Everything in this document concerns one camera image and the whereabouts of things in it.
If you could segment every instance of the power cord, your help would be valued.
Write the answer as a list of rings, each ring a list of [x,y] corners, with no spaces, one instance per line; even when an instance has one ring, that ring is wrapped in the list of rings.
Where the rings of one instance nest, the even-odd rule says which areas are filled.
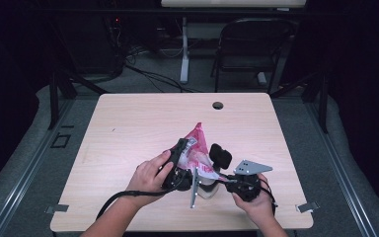
[[[152,80],[156,80],[156,81],[165,83],[167,85],[170,85],[172,87],[178,88],[178,89],[180,89],[181,93],[182,92],[191,92],[191,93],[193,93],[193,92],[200,92],[200,93],[202,93],[201,91],[198,91],[198,90],[195,90],[195,89],[185,88],[179,82],[175,81],[174,79],[172,79],[170,77],[167,77],[167,76],[164,76],[164,75],[160,75],[160,74],[157,74],[157,73],[154,73],[154,72],[144,71],[144,70],[135,68],[135,67],[127,65],[127,64],[125,64],[124,67],[126,67],[126,68],[128,68],[128,69],[130,69],[130,70],[132,70],[134,72],[137,72],[137,73],[143,75],[144,77],[146,77],[153,84],[153,86],[156,87],[162,93],[164,93],[164,91],[162,89],[160,89],[158,86],[156,86],[156,84],[154,84]]]
[[[123,191],[123,192],[116,193],[115,195],[111,196],[106,201],[106,203],[103,205],[100,212],[98,212],[97,219],[100,218],[104,214],[104,212],[106,212],[107,208],[118,198],[121,198],[124,196],[133,196],[133,197],[137,197],[137,196],[151,196],[151,197],[163,196],[163,195],[168,194],[172,191],[175,191],[183,183],[183,181],[185,179],[186,179],[186,176],[183,176],[175,186],[173,186],[172,188],[170,188],[168,190],[161,191],[161,192]]]

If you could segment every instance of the hand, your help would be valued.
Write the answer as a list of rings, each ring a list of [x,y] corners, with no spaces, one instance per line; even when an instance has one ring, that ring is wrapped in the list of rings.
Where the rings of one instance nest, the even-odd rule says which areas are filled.
[[[258,174],[258,177],[265,181],[261,182],[261,187],[268,189],[267,178],[263,174]],[[232,194],[233,199],[238,207],[245,210],[249,216],[273,216],[271,203],[272,200],[266,192],[260,192],[260,195],[252,201],[243,201],[238,195]]]
[[[142,191],[142,192],[161,192],[162,184],[168,176],[169,172],[174,167],[172,162],[163,167],[159,172],[159,168],[168,161],[171,156],[171,151],[167,150],[159,156],[150,161],[145,161],[137,166],[133,177],[130,180],[126,190],[127,191]],[[141,208],[161,197],[139,196],[139,197],[125,197],[137,208]]]
[[[266,182],[261,182],[261,187],[268,190],[266,177],[263,174],[258,174],[258,177]],[[287,236],[273,216],[272,200],[266,192],[260,192],[257,198],[249,202],[243,201],[236,194],[232,194],[232,196],[236,205],[246,211],[249,218],[261,229],[264,236]]]

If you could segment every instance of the floor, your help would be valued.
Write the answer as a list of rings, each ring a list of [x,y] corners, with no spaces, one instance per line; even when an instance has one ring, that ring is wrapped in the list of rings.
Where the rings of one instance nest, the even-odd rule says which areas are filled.
[[[209,77],[210,50],[191,49],[189,82],[185,92],[213,92]],[[179,81],[181,56],[174,49],[160,53],[142,51],[128,58],[127,65],[151,73],[124,68],[113,80],[86,76],[112,93],[180,93],[181,89],[162,81]],[[224,76],[220,92],[263,92],[255,75]],[[52,236],[49,228],[55,206],[86,131],[98,95],[74,84],[75,100],[60,97],[60,120],[53,130],[50,122],[48,87],[38,92],[37,116],[23,141],[0,174],[0,236]],[[300,182],[308,201],[320,208],[313,212],[314,226],[305,230],[287,230],[290,236],[379,236],[379,199],[351,157],[334,100],[328,103],[328,134],[316,121],[315,104],[304,104],[302,88],[272,100]],[[56,137],[68,134],[63,149],[56,148]],[[232,233],[246,236],[247,233]],[[79,233],[57,233],[78,236]],[[149,236],[148,233],[130,235]],[[223,233],[163,233],[158,236],[224,236]]]

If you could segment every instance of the wooden table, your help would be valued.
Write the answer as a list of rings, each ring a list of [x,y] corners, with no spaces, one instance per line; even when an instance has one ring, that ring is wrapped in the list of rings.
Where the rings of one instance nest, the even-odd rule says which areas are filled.
[[[223,109],[215,110],[214,102]],[[283,228],[313,225],[300,182],[268,94],[105,94],[77,154],[55,212],[54,232],[84,231],[113,194],[123,191],[137,165],[171,148],[202,122],[207,147],[221,145],[233,155],[224,174],[247,159],[269,165],[265,173],[279,205],[276,218]],[[198,197],[190,208],[190,191],[172,192],[143,207],[129,231],[255,230],[257,227],[220,186],[212,199]]]

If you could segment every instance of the finger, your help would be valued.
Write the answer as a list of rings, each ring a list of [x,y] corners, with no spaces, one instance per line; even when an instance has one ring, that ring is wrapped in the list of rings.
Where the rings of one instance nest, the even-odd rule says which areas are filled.
[[[165,164],[169,157],[171,156],[171,151],[164,151],[162,154],[150,160],[150,169],[147,171],[147,174],[155,177],[159,170],[162,168],[163,164]]]
[[[164,183],[166,177],[168,174],[171,172],[172,168],[174,167],[174,163],[168,162],[163,169],[159,172],[159,174],[155,177],[155,182],[159,185],[162,186]]]
[[[136,170],[143,170],[147,166],[148,161],[143,161],[140,165],[136,167]]]
[[[265,181],[265,182],[261,182],[261,187],[264,188],[264,189],[268,189],[267,178],[263,174],[258,174],[258,177],[260,178],[260,180]]]
[[[155,166],[160,167],[171,157],[171,150],[166,150],[162,154],[158,155],[153,159]]]
[[[235,201],[236,205],[239,206],[239,203],[241,203],[242,199],[235,193],[232,193],[233,200]]]

